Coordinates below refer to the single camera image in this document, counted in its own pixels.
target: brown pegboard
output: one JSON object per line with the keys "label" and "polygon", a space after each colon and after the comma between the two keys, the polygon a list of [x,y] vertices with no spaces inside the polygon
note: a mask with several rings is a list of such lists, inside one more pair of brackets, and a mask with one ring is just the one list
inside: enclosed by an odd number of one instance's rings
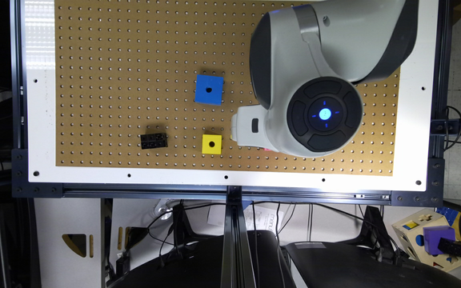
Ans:
{"label": "brown pegboard", "polygon": [[[363,125],[340,152],[297,158],[231,140],[257,104],[248,50],[262,15],[300,2],[55,1],[58,166],[392,175],[399,71],[357,87]],[[194,102],[197,74],[223,76],[221,106]],[[165,132],[168,148],[142,150]],[[202,154],[221,134],[221,155]]]}

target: blue block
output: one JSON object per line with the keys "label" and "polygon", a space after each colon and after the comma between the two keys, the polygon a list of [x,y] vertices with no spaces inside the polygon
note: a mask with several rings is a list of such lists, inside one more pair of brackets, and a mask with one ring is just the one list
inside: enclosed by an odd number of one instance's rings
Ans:
{"label": "blue block", "polygon": [[455,223],[456,220],[456,216],[458,216],[458,211],[455,211],[447,207],[437,208],[437,213],[442,214],[444,215],[444,217],[446,217],[449,226],[453,226],[453,223]]}
{"label": "blue block", "polygon": [[202,104],[222,105],[223,77],[197,75],[195,101]]}

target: metal frame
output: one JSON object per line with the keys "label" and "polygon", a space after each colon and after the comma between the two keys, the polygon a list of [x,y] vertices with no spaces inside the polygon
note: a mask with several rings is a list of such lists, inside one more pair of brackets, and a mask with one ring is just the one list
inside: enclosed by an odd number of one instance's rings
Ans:
{"label": "metal frame", "polygon": [[[226,186],[76,184],[28,181],[26,78],[22,67],[23,26],[19,0],[12,1],[12,71],[14,84],[14,147],[12,153],[12,192],[15,197],[73,198],[210,198],[225,199]],[[435,51],[432,119],[442,119],[447,106],[447,81],[451,52],[452,9],[449,0],[439,2],[437,45]],[[271,188],[243,186],[243,199],[289,202],[336,202],[393,206],[441,206],[443,201],[444,136],[429,139],[426,190],[359,190],[341,193],[322,189]]]}

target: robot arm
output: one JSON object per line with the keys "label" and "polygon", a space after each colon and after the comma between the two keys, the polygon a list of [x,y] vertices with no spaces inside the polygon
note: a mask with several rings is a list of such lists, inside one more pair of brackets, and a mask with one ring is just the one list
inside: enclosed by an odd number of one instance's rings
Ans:
{"label": "robot arm", "polygon": [[232,138],[301,157],[346,145],[363,114],[351,82],[386,78],[401,65],[418,8],[417,0],[334,0],[265,14],[250,57],[260,106],[239,108]]}

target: yellow block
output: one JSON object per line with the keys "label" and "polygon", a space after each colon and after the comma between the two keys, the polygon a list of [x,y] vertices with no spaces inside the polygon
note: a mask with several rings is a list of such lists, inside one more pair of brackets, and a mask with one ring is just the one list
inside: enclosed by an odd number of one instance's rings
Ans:
{"label": "yellow block", "polygon": [[222,153],[222,135],[202,135],[202,153],[220,155]]}

